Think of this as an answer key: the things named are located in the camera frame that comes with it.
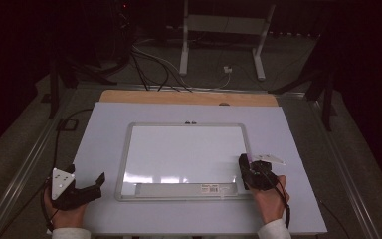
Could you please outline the black tripod stand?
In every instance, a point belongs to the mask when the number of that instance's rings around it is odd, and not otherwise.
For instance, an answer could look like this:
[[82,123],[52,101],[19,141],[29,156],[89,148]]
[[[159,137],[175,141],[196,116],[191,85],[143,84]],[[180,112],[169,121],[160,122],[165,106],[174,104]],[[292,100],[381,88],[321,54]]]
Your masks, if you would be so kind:
[[339,49],[339,41],[333,39],[333,34],[323,32],[297,79],[280,88],[269,90],[270,94],[281,95],[299,85],[310,82],[304,96],[308,101],[317,101],[319,97],[322,97],[321,120],[328,131],[331,131],[330,116],[334,82],[333,75],[338,63]]
[[88,69],[85,65],[80,64],[70,57],[50,57],[50,94],[48,100],[50,102],[50,113],[49,118],[53,119],[60,107],[60,96],[59,96],[59,82],[65,84],[66,88],[75,88],[78,84],[78,80],[75,77],[74,71],[85,74],[91,77],[94,81],[101,83],[103,85],[114,86],[115,82],[109,81]]

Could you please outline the dark equipment rack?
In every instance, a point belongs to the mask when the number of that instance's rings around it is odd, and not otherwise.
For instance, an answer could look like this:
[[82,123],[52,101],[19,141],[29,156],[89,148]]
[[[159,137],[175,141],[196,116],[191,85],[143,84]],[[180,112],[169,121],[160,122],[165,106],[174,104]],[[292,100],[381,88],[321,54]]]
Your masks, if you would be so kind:
[[113,56],[119,64],[126,64],[129,61],[133,35],[132,16],[130,0],[112,0]]

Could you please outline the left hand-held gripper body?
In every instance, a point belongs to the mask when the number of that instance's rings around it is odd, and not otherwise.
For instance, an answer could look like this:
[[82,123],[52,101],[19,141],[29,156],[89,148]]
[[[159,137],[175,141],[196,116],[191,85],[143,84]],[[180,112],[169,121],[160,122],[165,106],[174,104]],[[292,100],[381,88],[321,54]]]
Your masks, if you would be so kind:
[[101,186],[96,184],[77,189],[76,177],[63,170],[54,168],[51,177],[51,201],[59,210],[74,210],[101,198]]

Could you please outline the white table cover sheet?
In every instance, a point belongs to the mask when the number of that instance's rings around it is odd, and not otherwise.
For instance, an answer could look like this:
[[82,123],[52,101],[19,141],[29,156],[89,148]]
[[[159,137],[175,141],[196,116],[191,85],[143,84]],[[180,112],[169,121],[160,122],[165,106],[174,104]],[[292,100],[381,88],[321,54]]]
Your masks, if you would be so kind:
[[75,159],[79,185],[105,173],[102,197],[93,202],[86,226],[104,235],[251,235],[262,221],[251,195],[240,200],[118,201],[115,190],[128,127],[132,123],[241,123],[249,156],[279,158],[276,174],[287,177],[293,234],[326,230],[316,199],[279,107],[223,107],[98,103]]

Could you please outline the white framed whiteboard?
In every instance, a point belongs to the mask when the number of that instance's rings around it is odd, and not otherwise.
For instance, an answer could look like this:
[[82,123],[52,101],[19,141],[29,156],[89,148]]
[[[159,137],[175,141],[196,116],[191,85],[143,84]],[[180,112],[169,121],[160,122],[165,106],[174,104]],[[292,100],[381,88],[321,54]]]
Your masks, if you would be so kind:
[[118,201],[240,200],[239,157],[250,151],[241,123],[132,123]]

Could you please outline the black square floor plate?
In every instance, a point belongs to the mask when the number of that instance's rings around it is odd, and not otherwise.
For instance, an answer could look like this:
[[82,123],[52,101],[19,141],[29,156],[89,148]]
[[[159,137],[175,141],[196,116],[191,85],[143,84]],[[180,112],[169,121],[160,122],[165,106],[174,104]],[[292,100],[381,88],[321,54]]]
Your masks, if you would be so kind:
[[57,131],[75,131],[78,125],[79,121],[77,119],[60,119]]

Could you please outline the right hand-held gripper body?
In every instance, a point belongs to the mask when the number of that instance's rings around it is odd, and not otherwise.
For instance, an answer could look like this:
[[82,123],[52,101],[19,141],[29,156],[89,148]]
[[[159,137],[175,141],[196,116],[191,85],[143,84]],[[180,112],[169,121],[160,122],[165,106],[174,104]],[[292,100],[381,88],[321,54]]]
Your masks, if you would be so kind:
[[272,172],[272,165],[262,160],[251,160],[247,154],[252,173],[252,182],[249,189],[254,188],[262,191],[275,188],[279,184],[278,177]]

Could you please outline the black and purple whiteboard eraser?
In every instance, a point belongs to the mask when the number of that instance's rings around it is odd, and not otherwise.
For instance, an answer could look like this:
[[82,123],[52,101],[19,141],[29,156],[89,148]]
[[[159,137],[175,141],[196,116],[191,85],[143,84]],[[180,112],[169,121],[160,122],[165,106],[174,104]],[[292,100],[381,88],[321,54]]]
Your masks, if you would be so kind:
[[239,157],[239,167],[241,171],[241,178],[243,180],[244,188],[249,190],[249,184],[252,182],[252,173],[248,156],[242,153]]

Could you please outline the person's left hand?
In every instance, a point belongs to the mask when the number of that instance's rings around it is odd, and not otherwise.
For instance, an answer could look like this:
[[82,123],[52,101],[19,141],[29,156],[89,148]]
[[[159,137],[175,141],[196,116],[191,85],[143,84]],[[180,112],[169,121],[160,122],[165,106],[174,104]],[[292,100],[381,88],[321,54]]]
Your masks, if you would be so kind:
[[50,189],[47,188],[44,192],[44,203],[50,221],[55,229],[60,228],[82,228],[87,205],[82,205],[74,210],[59,210],[53,207]]

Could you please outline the person's right hand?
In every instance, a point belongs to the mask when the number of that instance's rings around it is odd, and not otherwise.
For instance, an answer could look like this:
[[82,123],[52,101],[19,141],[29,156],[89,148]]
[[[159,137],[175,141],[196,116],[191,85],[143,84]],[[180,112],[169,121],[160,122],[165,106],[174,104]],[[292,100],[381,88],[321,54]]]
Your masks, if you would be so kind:
[[289,202],[289,194],[286,191],[287,178],[284,175],[280,175],[278,181],[279,183],[276,189],[265,191],[257,189],[251,190],[256,202],[256,207],[265,225],[282,219],[286,210],[283,199]]

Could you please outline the white metal stand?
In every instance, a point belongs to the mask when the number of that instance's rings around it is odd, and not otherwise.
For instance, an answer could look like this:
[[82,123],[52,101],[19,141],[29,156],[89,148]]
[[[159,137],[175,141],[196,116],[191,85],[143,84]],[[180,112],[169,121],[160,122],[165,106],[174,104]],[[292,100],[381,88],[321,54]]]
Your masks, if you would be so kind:
[[252,50],[254,66],[258,80],[266,78],[262,63],[262,49],[270,29],[271,21],[276,10],[275,4],[270,4],[267,15],[263,18],[230,17],[216,15],[201,15],[189,13],[189,0],[184,0],[183,7],[183,37],[182,51],[178,73],[186,76],[188,70],[189,44],[188,34],[190,31],[211,33],[232,33],[259,36],[258,45]]

